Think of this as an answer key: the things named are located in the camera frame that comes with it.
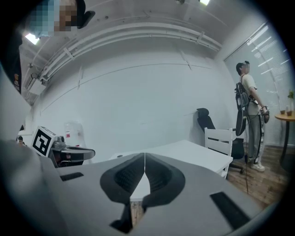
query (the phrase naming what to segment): potted plant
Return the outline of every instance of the potted plant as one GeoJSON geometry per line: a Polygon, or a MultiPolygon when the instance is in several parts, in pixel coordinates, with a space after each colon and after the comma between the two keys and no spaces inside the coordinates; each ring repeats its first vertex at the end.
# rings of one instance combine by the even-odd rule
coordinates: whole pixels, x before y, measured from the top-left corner
{"type": "Polygon", "coordinates": [[[294,91],[293,90],[289,91],[288,98],[290,103],[290,110],[293,111],[294,110],[294,91]]]}

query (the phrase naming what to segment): white table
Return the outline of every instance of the white table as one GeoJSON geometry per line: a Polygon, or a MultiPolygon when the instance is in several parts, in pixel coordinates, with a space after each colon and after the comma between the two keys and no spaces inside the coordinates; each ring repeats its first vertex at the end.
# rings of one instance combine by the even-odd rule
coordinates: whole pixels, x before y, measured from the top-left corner
{"type": "MultiPolygon", "coordinates": [[[[232,157],[230,156],[215,152],[187,140],[143,150],[116,153],[110,158],[110,160],[116,159],[120,155],[127,156],[134,153],[153,153],[175,158],[190,164],[205,167],[223,177],[227,174],[228,166],[232,162],[232,157]]],[[[147,176],[144,174],[130,200],[141,201],[144,196],[149,194],[149,181],[147,176]]]]}

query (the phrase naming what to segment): office chair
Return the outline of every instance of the office chair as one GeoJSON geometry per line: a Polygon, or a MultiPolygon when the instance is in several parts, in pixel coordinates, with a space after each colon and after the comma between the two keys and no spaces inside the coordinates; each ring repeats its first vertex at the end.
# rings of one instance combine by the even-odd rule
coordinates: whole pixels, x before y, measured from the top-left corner
{"type": "MultiPolygon", "coordinates": [[[[198,111],[198,123],[200,127],[202,128],[203,132],[205,133],[205,127],[207,127],[208,129],[215,130],[213,122],[209,116],[209,111],[205,108],[198,108],[197,111],[198,111]]],[[[233,159],[242,159],[244,157],[243,139],[236,138],[235,140],[233,140],[231,157],[233,159]]],[[[230,163],[230,167],[239,169],[241,174],[244,172],[244,169],[238,165],[230,163]]]]}

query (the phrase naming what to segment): glass wall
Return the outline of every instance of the glass wall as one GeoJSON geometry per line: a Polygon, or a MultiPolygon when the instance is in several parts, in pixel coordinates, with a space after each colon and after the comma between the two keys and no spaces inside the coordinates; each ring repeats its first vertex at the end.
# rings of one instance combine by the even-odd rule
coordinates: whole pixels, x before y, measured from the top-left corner
{"type": "MultiPolygon", "coordinates": [[[[271,118],[266,125],[266,144],[281,145],[284,141],[285,122],[274,115],[290,106],[288,94],[295,90],[295,76],[288,50],[271,26],[266,24],[244,45],[225,60],[234,82],[239,82],[238,62],[250,62],[250,75],[254,78],[258,94],[270,107],[271,118]]],[[[295,125],[290,124],[289,144],[295,143],[295,125]]]]}

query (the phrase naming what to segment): gray pants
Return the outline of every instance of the gray pants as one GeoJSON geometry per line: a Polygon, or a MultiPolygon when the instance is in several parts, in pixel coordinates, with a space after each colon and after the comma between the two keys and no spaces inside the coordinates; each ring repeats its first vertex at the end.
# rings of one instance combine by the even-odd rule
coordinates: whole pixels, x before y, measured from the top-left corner
{"type": "Polygon", "coordinates": [[[261,115],[249,115],[249,143],[248,143],[248,157],[254,158],[254,163],[261,162],[261,156],[264,149],[264,121],[261,115]]]}

